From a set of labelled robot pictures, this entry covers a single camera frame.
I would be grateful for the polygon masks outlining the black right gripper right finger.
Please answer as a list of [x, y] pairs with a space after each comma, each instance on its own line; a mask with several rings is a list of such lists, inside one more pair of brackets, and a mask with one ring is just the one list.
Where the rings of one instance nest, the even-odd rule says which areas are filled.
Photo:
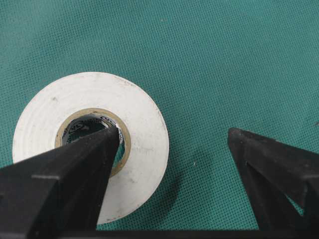
[[319, 229], [319, 155], [231, 127], [228, 147], [263, 231]]

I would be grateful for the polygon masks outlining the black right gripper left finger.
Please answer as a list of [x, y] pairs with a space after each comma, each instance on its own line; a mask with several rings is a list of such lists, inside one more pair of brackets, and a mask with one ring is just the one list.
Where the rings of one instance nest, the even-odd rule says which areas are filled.
[[96, 228], [119, 147], [115, 126], [0, 170], [0, 236], [53, 239]]

